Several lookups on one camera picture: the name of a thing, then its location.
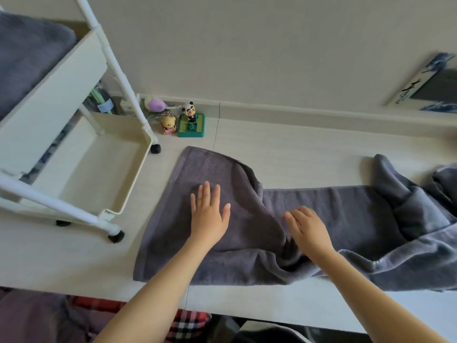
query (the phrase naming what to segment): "wall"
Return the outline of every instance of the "wall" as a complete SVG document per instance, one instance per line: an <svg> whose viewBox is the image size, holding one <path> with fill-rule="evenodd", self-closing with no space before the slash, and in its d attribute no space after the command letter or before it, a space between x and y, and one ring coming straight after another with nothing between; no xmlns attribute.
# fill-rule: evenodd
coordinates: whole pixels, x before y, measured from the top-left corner
<svg viewBox="0 0 457 343"><path fill-rule="evenodd" d="M380 108L435 51L457 52L457 0L89 0L134 90L402 114ZM73 0L0 0L78 19Z"/></svg>

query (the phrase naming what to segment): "caster wheel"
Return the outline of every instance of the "caster wheel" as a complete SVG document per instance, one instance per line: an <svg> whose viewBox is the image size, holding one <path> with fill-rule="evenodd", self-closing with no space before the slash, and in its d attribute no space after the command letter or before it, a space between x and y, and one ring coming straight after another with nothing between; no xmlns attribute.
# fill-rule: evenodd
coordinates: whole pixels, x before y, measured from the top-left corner
<svg viewBox="0 0 457 343"><path fill-rule="evenodd" d="M69 226L71 225L71 222L69 221L65 221L65 220L56 220L56 226L59 226L59 227L66 227L66 226Z"/></svg>
<svg viewBox="0 0 457 343"><path fill-rule="evenodd" d="M124 236L125 236L125 232L121 230L115 236L108 236L108 239L113 243L119 243L120 241L122 241L124 239Z"/></svg>
<svg viewBox="0 0 457 343"><path fill-rule="evenodd" d="M151 153L152 154L159 154L162 149L160 148L160 144L153 144L151 145Z"/></svg>

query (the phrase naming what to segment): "blue floral decoration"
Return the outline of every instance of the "blue floral decoration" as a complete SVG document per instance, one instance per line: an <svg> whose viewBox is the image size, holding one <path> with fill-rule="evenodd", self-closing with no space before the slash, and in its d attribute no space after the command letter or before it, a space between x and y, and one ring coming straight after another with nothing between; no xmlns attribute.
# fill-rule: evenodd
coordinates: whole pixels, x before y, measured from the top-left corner
<svg viewBox="0 0 457 343"><path fill-rule="evenodd" d="M446 68L447 62L455 57L455 54L451 53L439 53L437 54L436 57L432 59L431 62L429 62L426 66L426 70L423 71L422 73L425 72L437 72L439 70L442 70L443 68Z"/></svg>
<svg viewBox="0 0 457 343"><path fill-rule="evenodd" d="M457 113L456 103L434 103L420 109L421 111L444 112L444 113Z"/></svg>

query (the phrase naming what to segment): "baseboard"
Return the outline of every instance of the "baseboard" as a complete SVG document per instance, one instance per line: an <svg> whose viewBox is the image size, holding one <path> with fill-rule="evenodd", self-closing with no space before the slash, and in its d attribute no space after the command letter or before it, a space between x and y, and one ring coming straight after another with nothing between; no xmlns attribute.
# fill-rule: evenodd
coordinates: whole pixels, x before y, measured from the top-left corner
<svg viewBox="0 0 457 343"><path fill-rule="evenodd" d="M112 91L113 96L120 92ZM157 96L172 105L188 103L188 98ZM414 137L457 138L456 121L443 119L331 111L272 105L255 105L211 100L195 100L197 111L210 118L256 121L282 125L310 126L339 130L384 133Z"/></svg>

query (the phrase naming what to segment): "hand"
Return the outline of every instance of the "hand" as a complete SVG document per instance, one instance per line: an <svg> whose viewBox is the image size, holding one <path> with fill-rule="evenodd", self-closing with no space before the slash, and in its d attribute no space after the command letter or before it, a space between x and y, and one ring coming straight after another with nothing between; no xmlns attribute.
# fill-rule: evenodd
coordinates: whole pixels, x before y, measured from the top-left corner
<svg viewBox="0 0 457 343"><path fill-rule="evenodd" d="M335 253L327 228L311 208L301 206L286 212L284 218L301 252L318 264L320 259Z"/></svg>
<svg viewBox="0 0 457 343"><path fill-rule="evenodd" d="M213 191L213 199L209 183L198 187L197 201L195 195L191 194L192 224L191 237L195 243L207 249L208 252L224 236L230 219L230 203L227 203L222 212L219 213L219 201L221 187L216 185Z"/></svg>

